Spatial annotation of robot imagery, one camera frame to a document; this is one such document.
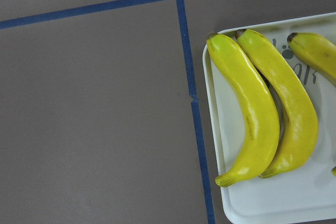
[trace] blue line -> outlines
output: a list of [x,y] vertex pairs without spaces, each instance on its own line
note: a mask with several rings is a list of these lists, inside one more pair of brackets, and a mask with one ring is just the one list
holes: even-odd
[[201,175],[202,175],[202,181],[203,181],[203,187],[204,187],[204,198],[205,198],[205,206],[206,206],[208,224],[215,224],[214,207],[213,207],[213,202],[212,202],[210,179],[209,179],[209,173],[208,173],[204,137],[203,137],[202,123],[201,123],[201,113],[199,111],[198,98],[197,98],[197,92],[196,92],[195,73],[194,73],[193,58],[192,58],[192,52],[191,52],[191,46],[190,46],[190,39],[189,39],[188,24],[187,24],[186,12],[185,12],[184,0],[176,0],[176,5],[177,5],[177,13],[179,16],[180,32],[181,32],[181,39],[182,39],[185,68],[186,68],[186,73],[187,73],[189,94],[193,98],[191,107],[192,107],[193,119],[194,119],[198,158],[199,158],[199,164],[201,167]]
[[45,22],[54,19],[67,18],[73,16],[79,16],[83,14],[102,12],[104,10],[112,10],[117,8],[123,8],[134,5],[141,5],[147,3],[153,3],[163,0],[116,0],[100,4],[76,7],[71,9],[59,10],[56,12],[44,13],[39,15],[33,15],[22,18],[15,18],[0,22],[0,29],[28,25],[38,22]]

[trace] tray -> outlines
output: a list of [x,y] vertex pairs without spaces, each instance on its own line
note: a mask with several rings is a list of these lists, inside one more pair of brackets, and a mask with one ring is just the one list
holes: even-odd
[[[221,188],[223,208],[235,224],[284,224],[336,218],[336,88],[300,61],[288,48],[291,32],[319,33],[336,43],[336,13],[223,30],[234,38],[241,28],[263,33],[299,76],[319,118],[319,138],[311,158],[299,169],[254,178]],[[211,115],[218,173],[232,166],[244,141],[245,127],[232,89],[210,60],[207,47],[203,66]]]

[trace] partially visible banana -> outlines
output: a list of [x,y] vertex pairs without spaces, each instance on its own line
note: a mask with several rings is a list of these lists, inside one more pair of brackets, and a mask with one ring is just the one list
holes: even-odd
[[285,129],[268,168],[259,175],[268,178],[297,169],[310,158],[318,139],[318,118],[300,80],[279,51],[262,34],[236,31],[237,43],[253,65],[276,90],[284,109]]
[[315,33],[292,33],[287,41],[299,59],[336,86],[336,45]]
[[280,134],[279,115],[262,77],[230,37],[211,34],[210,58],[236,93],[246,127],[243,146],[232,166],[216,178],[221,187],[257,177],[272,161]]

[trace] table surface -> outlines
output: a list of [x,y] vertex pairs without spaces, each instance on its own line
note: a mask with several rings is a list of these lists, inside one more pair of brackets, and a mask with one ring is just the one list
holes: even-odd
[[0,1],[10,224],[230,223],[214,183],[207,35],[336,12],[336,0]]

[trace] yellow banana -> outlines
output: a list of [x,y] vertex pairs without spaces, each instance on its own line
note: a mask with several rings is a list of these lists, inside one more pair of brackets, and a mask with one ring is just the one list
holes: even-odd
[[246,127],[232,168],[215,180],[227,187],[257,177],[270,164],[279,142],[279,115],[266,84],[234,40],[211,34],[207,46],[214,64],[236,93]]
[[299,59],[336,86],[336,45],[315,33],[292,33],[287,41]]
[[313,104],[294,71],[265,36],[241,29],[236,31],[236,38],[253,65],[274,87],[284,108],[283,136],[274,159],[259,177],[297,169],[309,159],[318,139]]

